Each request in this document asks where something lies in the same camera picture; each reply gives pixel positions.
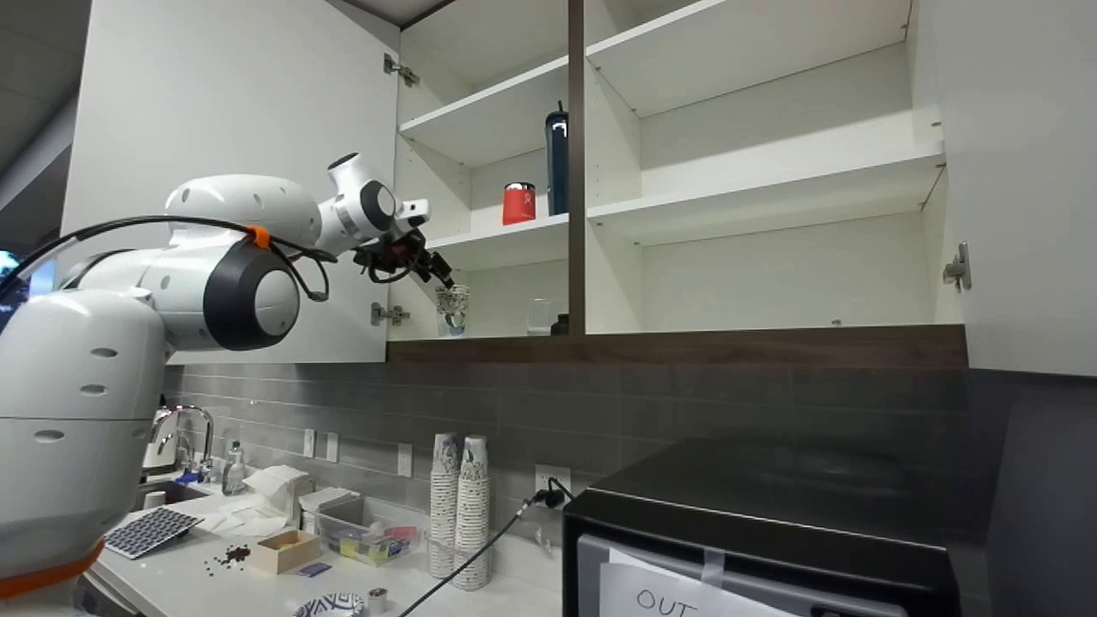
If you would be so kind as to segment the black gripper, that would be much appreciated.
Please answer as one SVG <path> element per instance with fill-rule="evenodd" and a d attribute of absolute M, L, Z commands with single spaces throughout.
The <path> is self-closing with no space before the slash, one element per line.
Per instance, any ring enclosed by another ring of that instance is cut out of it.
<path fill-rule="evenodd" d="M 424 246 L 424 235 L 422 235 L 424 220 L 428 220 L 428 202 L 409 200 L 397 205 L 391 235 L 354 250 L 354 261 L 368 272 L 375 286 L 394 286 L 409 275 L 418 275 L 422 283 L 437 279 L 444 288 L 457 286 L 449 261 L 437 258 Z"/>

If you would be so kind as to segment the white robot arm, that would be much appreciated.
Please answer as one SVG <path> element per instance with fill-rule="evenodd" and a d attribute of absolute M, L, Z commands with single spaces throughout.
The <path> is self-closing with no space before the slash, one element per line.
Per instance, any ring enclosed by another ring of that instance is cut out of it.
<path fill-rule="evenodd" d="M 357 154 L 333 197 L 274 176 L 183 182 L 160 246 L 120 246 L 14 310 L 0 334 L 0 586 L 84 576 L 130 510 L 165 364 L 180 349 L 268 349 L 311 299 L 296 266 L 354 258 L 378 286 L 449 283 L 428 214 L 391 197 Z"/>

